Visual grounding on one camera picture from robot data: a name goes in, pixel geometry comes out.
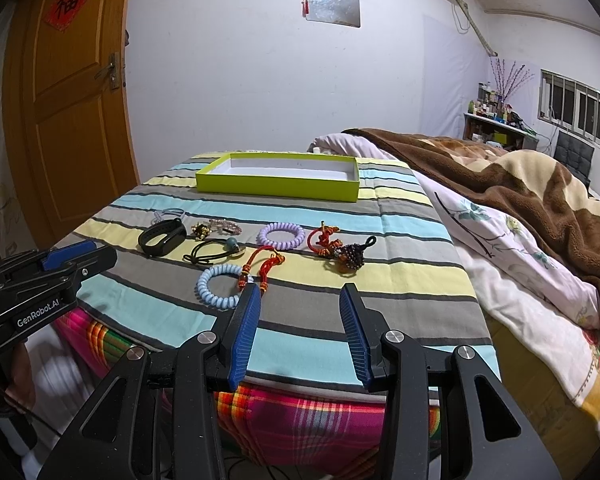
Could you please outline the person's left hand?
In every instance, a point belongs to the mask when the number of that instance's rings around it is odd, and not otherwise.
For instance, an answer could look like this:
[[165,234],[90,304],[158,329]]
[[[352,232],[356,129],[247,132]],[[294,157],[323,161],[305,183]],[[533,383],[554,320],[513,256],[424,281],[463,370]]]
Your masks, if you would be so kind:
[[25,408],[35,404],[31,360],[23,342],[0,350],[0,398],[4,393]]

